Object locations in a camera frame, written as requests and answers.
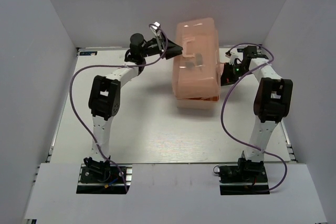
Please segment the stubby green orange screwdriver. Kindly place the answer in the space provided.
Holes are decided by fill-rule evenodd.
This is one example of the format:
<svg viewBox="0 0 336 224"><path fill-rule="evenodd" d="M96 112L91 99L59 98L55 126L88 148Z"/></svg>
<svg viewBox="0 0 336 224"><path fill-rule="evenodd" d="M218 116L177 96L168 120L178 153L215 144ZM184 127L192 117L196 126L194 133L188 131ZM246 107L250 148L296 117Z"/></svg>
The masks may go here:
<svg viewBox="0 0 336 224"><path fill-rule="evenodd" d="M195 67L195 63L192 61L186 61L185 62L185 68L186 69L193 69Z"/></svg>

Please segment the stubby green grey screwdriver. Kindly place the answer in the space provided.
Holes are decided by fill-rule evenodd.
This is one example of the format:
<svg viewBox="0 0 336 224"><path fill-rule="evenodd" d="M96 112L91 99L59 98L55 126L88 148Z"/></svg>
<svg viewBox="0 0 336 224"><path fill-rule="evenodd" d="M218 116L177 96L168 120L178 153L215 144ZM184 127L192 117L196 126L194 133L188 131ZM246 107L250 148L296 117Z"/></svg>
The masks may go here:
<svg viewBox="0 0 336 224"><path fill-rule="evenodd" d="M203 67L203 56L201 53L197 53L195 55L195 67L202 71L202 67Z"/></svg>

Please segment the pink plastic toolbox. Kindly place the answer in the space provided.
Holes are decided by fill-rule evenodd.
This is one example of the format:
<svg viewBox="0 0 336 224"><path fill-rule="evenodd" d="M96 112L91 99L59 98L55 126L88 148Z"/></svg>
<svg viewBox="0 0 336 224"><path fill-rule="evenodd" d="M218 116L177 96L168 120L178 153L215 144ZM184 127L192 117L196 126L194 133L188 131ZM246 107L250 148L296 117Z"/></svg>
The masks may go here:
<svg viewBox="0 0 336 224"><path fill-rule="evenodd" d="M172 90L179 109L213 110L220 99L221 63L213 18L179 23L175 43L183 50L173 58Z"/></svg>

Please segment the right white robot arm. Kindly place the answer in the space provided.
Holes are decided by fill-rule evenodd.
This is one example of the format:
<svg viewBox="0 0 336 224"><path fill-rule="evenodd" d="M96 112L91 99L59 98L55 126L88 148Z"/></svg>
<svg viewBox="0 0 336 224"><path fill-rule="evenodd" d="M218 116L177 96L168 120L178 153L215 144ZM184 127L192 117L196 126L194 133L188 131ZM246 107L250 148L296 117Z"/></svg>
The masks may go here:
<svg viewBox="0 0 336 224"><path fill-rule="evenodd" d="M229 62L224 63L221 75L221 85L231 86L229 92L250 74L259 83L253 105L254 128L249 142L245 144L246 149L238 159L237 168L232 171L233 176L238 176L245 182L262 172L271 135L289 113L293 88L290 79L284 79L272 68L273 54L269 52L264 55L259 49L260 46L256 44L245 44L242 59L229 49L225 53Z"/></svg>

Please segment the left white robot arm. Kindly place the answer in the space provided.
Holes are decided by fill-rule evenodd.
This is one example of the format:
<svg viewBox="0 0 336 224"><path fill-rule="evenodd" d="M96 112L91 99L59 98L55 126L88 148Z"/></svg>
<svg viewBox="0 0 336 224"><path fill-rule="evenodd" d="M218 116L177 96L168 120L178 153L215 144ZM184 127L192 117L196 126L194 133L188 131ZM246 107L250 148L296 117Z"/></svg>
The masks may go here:
<svg viewBox="0 0 336 224"><path fill-rule="evenodd" d="M107 76L95 76L89 97L89 109L93 119L93 140L91 154L84 159L84 164L101 182L110 178L109 155L110 130L113 118L120 108L121 88L144 70L145 58L162 55L171 59L182 53L183 48L167 40L164 35L157 35L146 41L142 34L130 37L130 48L126 51L124 62L134 64L134 68L118 68Z"/></svg>

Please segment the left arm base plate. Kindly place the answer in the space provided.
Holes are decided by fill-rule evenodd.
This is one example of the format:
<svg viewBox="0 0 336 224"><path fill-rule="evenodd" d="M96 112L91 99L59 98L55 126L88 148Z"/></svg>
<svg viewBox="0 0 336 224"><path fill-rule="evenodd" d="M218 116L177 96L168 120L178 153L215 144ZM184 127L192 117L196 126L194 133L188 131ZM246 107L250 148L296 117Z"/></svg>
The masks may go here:
<svg viewBox="0 0 336 224"><path fill-rule="evenodd" d="M123 179L129 189L132 180L132 165L121 165L120 172L115 166L111 166L105 175L89 169L82 164L76 194L93 195L125 195Z"/></svg>

